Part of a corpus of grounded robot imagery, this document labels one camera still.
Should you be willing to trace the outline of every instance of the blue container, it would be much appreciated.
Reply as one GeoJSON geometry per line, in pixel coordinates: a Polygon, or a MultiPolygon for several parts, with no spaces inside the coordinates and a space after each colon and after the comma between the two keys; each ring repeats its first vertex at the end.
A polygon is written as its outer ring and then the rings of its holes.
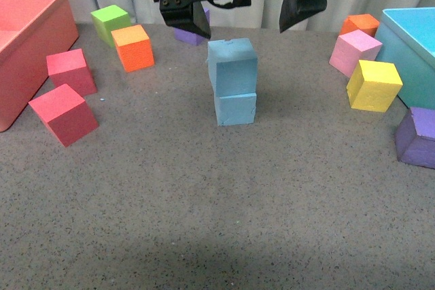
{"type": "Polygon", "coordinates": [[[376,61],[395,64],[407,107],[435,109],[435,7],[384,10],[376,61]]]}

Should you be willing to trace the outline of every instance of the pink bin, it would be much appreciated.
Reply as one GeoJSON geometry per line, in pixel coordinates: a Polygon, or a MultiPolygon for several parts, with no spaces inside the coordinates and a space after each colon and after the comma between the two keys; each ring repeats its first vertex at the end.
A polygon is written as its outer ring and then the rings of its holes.
{"type": "Polygon", "coordinates": [[[0,1],[0,132],[48,77],[46,56],[78,38],[68,0],[0,1]]]}

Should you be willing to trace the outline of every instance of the foam block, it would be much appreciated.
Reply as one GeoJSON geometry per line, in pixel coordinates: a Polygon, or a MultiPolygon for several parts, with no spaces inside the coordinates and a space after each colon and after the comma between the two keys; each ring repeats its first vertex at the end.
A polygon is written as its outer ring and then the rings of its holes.
{"type": "Polygon", "coordinates": [[[347,84],[347,95],[353,109],[386,112],[402,86],[394,64],[360,60],[347,84]]]}
{"type": "Polygon", "coordinates": [[[65,146],[70,146],[98,127],[88,104],[68,84],[29,102],[47,129],[65,146]]]}
{"type": "Polygon", "coordinates": [[[218,126],[251,124],[256,115],[257,94],[215,96],[218,126]]]}
{"type": "Polygon", "coordinates": [[[435,168],[435,110],[409,108],[394,140],[399,161],[435,168]]]}
{"type": "MultiPolygon", "coordinates": [[[[205,17],[207,17],[207,21],[210,24],[210,10],[208,8],[204,8],[204,12],[205,17]]],[[[180,29],[174,29],[174,36],[176,40],[192,44],[193,46],[199,46],[201,42],[205,40],[205,38],[201,37],[200,35],[180,29]]]]}
{"type": "Polygon", "coordinates": [[[127,73],[154,66],[151,40],[141,25],[112,31],[112,35],[127,73]]]}
{"type": "Polygon", "coordinates": [[[68,84],[81,96],[97,92],[82,49],[47,56],[47,68],[55,86],[68,84]]]}
{"type": "Polygon", "coordinates": [[[361,30],[374,37],[378,26],[379,21],[370,14],[350,15],[345,19],[339,35],[361,30]]]}
{"type": "Polygon", "coordinates": [[[115,47],[111,32],[131,26],[128,13],[117,5],[104,7],[90,14],[98,36],[111,48],[115,47]]]}
{"type": "Polygon", "coordinates": [[[338,36],[329,63],[351,77],[358,60],[374,60],[382,43],[360,30],[338,36]]]}
{"type": "Polygon", "coordinates": [[[209,41],[207,62],[215,96],[255,93],[258,57],[249,39],[209,41]]]}

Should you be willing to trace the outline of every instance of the purple cube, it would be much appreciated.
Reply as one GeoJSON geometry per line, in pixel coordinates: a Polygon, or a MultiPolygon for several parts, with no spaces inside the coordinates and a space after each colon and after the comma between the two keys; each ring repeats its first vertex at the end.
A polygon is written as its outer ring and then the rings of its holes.
{"type": "Polygon", "coordinates": [[[435,110],[409,108],[394,138],[399,161],[435,168],[435,110]]]}
{"type": "MultiPolygon", "coordinates": [[[[204,12],[205,16],[207,17],[207,21],[210,24],[210,10],[208,8],[204,8],[204,12]]],[[[193,46],[198,46],[205,39],[200,35],[180,29],[174,29],[174,35],[177,40],[192,44],[193,46]]]]}

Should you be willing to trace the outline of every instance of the green cube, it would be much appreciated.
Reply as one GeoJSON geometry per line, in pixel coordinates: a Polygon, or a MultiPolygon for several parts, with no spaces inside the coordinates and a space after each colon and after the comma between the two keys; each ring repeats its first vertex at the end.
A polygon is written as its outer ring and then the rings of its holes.
{"type": "Polygon", "coordinates": [[[111,32],[131,26],[128,13],[117,5],[104,7],[90,14],[92,15],[92,21],[94,22],[98,36],[112,48],[115,47],[115,43],[111,32]]]}

